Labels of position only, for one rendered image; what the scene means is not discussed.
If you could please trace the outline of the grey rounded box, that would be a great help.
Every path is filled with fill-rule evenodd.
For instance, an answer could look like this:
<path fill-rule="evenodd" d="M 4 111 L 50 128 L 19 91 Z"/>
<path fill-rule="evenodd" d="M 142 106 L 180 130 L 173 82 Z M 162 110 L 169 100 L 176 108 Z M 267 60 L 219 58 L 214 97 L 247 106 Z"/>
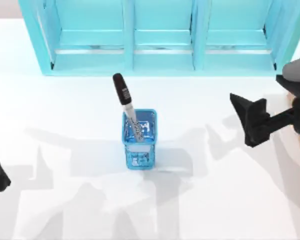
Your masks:
<path fill-rule="evenodd" d="M 300 83 L 300 58 L 287 63 L 282 69 L 282 75 L 290 82 Z"/>

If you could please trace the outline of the blue mesh pen holder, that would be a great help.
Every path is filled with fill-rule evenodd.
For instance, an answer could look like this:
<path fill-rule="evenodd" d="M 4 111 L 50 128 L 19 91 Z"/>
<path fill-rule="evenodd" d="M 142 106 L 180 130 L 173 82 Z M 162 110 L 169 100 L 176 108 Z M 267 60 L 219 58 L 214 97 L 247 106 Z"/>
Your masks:
<path fill-rule="evenodd" d="M 143 142 L 135 140 L 134 132 L 125 113 L 122 114 L 121 141 L 126 166 L 130 170 L 150 170 L 156 163 L 158 118 L 154 109 L 136 109 L 136 117 L 144 136 Z"/>

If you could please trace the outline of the black and white marker pen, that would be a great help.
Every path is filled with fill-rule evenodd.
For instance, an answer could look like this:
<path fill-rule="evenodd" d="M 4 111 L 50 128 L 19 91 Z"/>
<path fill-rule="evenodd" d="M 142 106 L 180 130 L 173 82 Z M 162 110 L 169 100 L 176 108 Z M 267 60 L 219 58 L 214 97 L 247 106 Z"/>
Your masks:
<path fill-rule="evenodd" d="M 142 133 L 141 125 L 138 122 L 137 114 L 135 108 L 132 104 L 132 97 L 128 86 L 125 82 L 125 79 L 121 73 L 115 73 L 112 76 L 112 80 L 114 83 L 114 87 L 119 99 L 120 104 L 122 105 L 123 111 L 128 122 L 131 125 L 132 132 L 136 142 L 142 143 L 144 142 L 145 138 Z"/>

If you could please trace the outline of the light blue rack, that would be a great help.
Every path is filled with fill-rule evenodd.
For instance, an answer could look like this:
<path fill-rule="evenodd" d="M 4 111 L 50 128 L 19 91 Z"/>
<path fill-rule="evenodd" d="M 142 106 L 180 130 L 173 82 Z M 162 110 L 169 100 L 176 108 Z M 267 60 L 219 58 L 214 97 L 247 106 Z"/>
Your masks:
<path fill-rule="evenodd" d="M 274 76 L 300 0 L 18 0 L 45 76 Z"/>

